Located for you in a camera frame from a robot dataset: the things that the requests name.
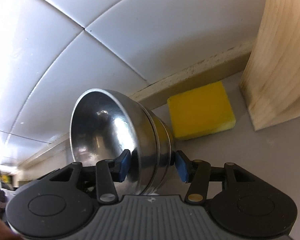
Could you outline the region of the small steel bowl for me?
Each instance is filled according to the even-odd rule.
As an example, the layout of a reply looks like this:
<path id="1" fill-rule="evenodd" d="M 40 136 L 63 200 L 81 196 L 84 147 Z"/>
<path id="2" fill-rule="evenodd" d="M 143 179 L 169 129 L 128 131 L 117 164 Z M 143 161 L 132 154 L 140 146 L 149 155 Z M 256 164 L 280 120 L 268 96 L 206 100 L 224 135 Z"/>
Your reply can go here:
<path id="1" fill-rule="evenodd" d="M 70 147 L 75 161 L 94 166 L 130 150 L 131 166 L 118 195 L 145 193 L 157 164 L 152 124 L 141 105 L 113 91 L 90 89 L 77 102 L 70 121 Z"/>

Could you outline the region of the yellow sponge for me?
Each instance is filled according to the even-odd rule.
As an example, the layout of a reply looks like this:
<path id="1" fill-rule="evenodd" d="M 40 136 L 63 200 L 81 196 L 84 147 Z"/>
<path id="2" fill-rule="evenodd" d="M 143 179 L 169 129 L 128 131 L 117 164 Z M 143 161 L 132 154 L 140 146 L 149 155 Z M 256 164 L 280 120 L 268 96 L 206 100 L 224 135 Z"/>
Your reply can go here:
<path id="1" fill-rule="evenodd" d="M 167 100 L 175 139 L 190 140 L 232 129 L 236 118 L 221 81 Z"/>

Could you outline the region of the light wooden block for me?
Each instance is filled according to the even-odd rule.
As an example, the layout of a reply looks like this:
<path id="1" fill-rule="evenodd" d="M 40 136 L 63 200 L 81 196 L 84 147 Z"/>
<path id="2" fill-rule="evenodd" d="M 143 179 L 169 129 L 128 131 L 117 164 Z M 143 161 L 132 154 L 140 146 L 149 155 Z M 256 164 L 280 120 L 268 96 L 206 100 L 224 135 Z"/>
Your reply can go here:
<path id="1" fill-rule="evenodd" d="M 300 117 L 300 0 L 266 0 L 239 87 L 256 131 Z"/>

